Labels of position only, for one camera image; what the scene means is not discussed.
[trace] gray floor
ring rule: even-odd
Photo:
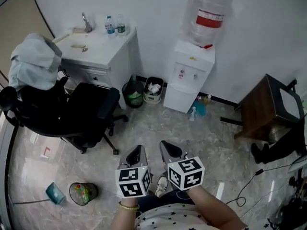
[[[153,189],[164,172],[159,151],[159,142],[163,139],[176,142],[200,157],[205,166],[203,187],[223,202],[237,197],[257,170],[286,165],[296,158],[296,154],[292,154],[267,165],[257,165],[249,152],[253,141],[246,138],[234,140],[233,135],[240,128],[219,121],[221,115],[238,119],[240,113],[234,114],[232,107],[221,103],[211,102],[207,115],[197,117],[195,122],[189,121],[186,114],[164,108],[162,102],[156,106],[144,104],[128,113],[130,121],[117,121],[114,136],[110,139],[121,154],[135,145],[145,146],[154,174]],[[46,146],[50,150],[43,155]],[[114,180],[119,159],[120,156],[112,155],[104,140],[81,155],[72,145],[58,138],[38,136],[35,139],[32,131],[20,128],[10,164],[11,201],[45,199],[45,189],[51,182],[66,195],[66,201],[61,206],[43,202],[11,207],[16,229],[109,229],[119,201]],[[243,191],[242,196],[247,200],[243,207],[238,207],[235,202],[229,206],[246,224],[266,218],[293,194],[293,188],[287,185],[291,176],[288,167],[265,172],[254,178]],[[100,188],[99,197],[86,206],[76,205],[68,194],[73,182],[96,184]]]

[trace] white sink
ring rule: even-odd
[[[62,60],[65,62],[107,69],[112,58],[134,34],[135,28],[124,38],[109,38],[106,33],[95,31],[88,34],[70,34],[56,45],[62,51]],[[85,46],[87,49],[71,47],[72,45]]]

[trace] baseboard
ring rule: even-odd
[[[137,81],[146,82],[147,78],[141,77],[141,76],[136,76],[136,80],[137,80]],[[163,87],[167,87],[167,82],[164,82]],[[200,96],[207,96],[208,94],[199,92],[198,95],[200,95]],[[223,104],[225,104],[225,105],[233,106],[233,107],[237,107],[237,106],[238,106],[237,103],[234,103],[234,102],[231,102],[231,101],[228,101],[228,100],[224,100],[224,99],[222,99],[222,98],[215,97],[215,96],[211,96],[211,100],[216,101],[216,102],[223,103]]]

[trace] bracelet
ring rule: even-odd
[[[129,209],[129,210],[138,210],[140,208],[139,205],[134,206],[134,207],[128,207],[128,206],[122,205],[121,202],[119,202],[118,205],[119,205],[119,207],[122,207],[124,209]]]

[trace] forearm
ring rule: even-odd
[[[229,230],[240,230],[246,226],[230,207],[212,196],[202,186],[189,189],[188,195],[212,226],[222,227],[221,229],[227,226]]]
[[[124,198],[121,201],[122,205],[127,207],[134,207],[138,205],[137,198]],[[135,224],[136,210],[124,209],[119,207],[115,215],[111,229],[112,230],[133,230]]]

